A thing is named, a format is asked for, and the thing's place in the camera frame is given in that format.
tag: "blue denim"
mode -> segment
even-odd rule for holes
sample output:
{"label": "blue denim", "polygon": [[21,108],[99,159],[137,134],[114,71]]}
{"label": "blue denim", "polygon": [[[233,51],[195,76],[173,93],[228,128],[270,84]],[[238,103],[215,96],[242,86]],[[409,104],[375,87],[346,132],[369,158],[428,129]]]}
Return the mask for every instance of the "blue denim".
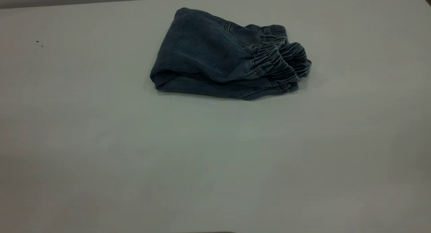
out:
{"label": "blue denim", "polygon": [[239,26],[182,8],[160,47],[151,80],[157,90],[253,100],[298,89],[311,61],[280,25]]}

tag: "white table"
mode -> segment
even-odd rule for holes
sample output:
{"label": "white table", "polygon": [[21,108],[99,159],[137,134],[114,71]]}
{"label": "white table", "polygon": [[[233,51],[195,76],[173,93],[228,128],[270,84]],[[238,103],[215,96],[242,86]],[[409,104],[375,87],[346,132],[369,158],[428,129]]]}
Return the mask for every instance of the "white table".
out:
{"label": "white table", "polygon": [[[184,6],[284,25],[310,78],[257,101],[157,92]],[[425,0],[0,10],[0,232],[431,232],[430,16]]]}

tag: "denim pants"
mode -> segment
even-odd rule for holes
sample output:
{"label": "denim pants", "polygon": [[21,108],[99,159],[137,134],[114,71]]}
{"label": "denim pants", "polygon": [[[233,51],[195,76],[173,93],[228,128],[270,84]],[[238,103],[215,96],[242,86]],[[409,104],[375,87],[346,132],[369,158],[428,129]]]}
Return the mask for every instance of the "denim pants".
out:
{"label": "denim pants", "polygon": [[239,26],[207,12],[176,14],[151,71],[157,90],[253,100],[298,89],[311,61],[283,26]]}

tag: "elastic cuff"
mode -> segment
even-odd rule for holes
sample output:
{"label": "elastic cuff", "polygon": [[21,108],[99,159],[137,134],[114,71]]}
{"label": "elastic cuff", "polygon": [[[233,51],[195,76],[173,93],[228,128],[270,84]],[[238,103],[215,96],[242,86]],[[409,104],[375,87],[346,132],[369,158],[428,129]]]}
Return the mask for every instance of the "elastic cuff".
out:
{"label": "elastic cuff", "polygon": [[253,64],[260,76],[267,76],[274,86],[298,82],[308,74],[311,61],[298,43],[288,44],[283,36],[263,36]]}

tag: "folded jeans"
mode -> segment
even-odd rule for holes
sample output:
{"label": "folded jeans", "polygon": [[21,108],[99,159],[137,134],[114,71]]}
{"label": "folded jeans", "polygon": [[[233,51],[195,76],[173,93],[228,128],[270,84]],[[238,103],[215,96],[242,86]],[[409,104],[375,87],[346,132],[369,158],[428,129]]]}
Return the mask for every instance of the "folded jeans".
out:
{"label": "folded jeans", "polygon": [[280,25],[239,26],[179,9],[150,78],[157,90],[253,100],[298,89],[311,68],[305,49]]}

